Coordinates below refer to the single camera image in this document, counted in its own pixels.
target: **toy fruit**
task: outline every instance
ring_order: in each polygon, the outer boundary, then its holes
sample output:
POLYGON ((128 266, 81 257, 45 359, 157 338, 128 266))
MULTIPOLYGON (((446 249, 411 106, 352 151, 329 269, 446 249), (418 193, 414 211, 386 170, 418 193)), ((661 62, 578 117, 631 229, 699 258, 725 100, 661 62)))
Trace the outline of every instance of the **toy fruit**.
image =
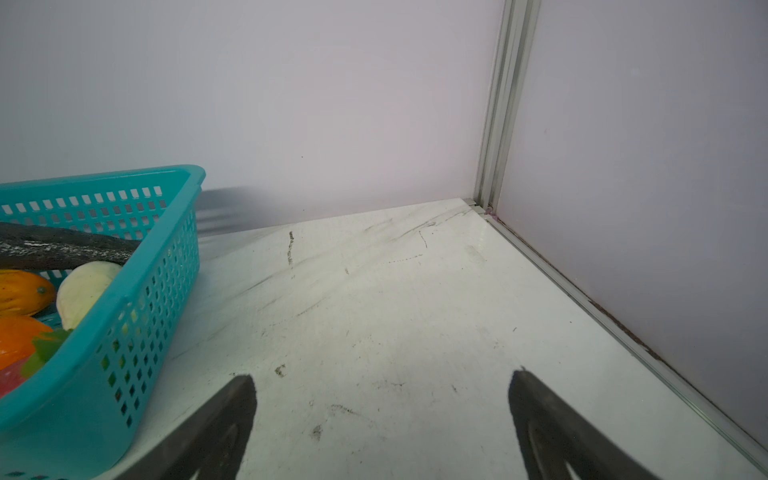
POLYGON ((21 359, 0 370, 0 399, 26 381, 22 376, 22 366, 26 361, 27 359, 21 359))
POLYGON ((74 329, 107 289, 122 267, 109 262, 90 262, 72 270, 61 282, 56 309, 61 326, 74 329))
POLYGON ((30 316, 0 316, 0 370, 35 353, 32 339, 52 331, 30 316))
POLYGON ((23 270, 0 270, 0 316, 32 315, 53 302, 51 282, 23 270))

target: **white toy vegetable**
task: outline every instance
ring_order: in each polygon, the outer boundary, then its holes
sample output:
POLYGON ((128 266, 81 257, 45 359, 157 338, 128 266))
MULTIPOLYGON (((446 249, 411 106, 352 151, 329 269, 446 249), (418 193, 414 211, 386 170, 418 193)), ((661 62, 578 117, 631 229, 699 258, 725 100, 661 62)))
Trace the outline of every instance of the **white toy vegetable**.
POLYGON ((90 262, 72 270, 56 294, 56 309, 65 330, 74 329, 96 303, 122 267, 110 262, 90 262))

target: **dark wooden stick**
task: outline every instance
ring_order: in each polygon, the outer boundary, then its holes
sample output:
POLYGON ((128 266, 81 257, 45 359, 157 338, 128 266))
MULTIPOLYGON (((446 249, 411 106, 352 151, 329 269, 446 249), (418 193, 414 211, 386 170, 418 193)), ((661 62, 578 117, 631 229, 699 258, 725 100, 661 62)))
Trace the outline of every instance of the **dark wooden stick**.
POLYGON ((68 228, 0 222, 0 268, 66 270, 96 260, 124 265, 140 243, 68 228))

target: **white table surface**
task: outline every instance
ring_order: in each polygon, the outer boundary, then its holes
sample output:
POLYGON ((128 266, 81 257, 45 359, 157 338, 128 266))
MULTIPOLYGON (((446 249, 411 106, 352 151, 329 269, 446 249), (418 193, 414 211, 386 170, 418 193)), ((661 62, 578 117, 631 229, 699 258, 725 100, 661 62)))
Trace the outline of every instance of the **white table surface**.
POLYGON ((134 446, 100 478, 234 374, 258 398, 238 478, 527 478, 522 366, 661 478, 764 478, 462 200, 205 237, 200 257, 134 446))

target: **white wall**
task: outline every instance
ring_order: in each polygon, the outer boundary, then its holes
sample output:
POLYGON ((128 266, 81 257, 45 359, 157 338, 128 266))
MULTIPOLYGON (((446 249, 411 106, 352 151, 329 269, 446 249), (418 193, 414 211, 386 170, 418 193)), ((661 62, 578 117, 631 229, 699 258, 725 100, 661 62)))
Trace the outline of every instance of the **white wall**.
POLYGON ((768 3, 542 0, 498 215, 768 446, 768 3))
POLYGON ((260 226, 470 197, 502 9, 6 0, 2 181, 199 164, 260 226))

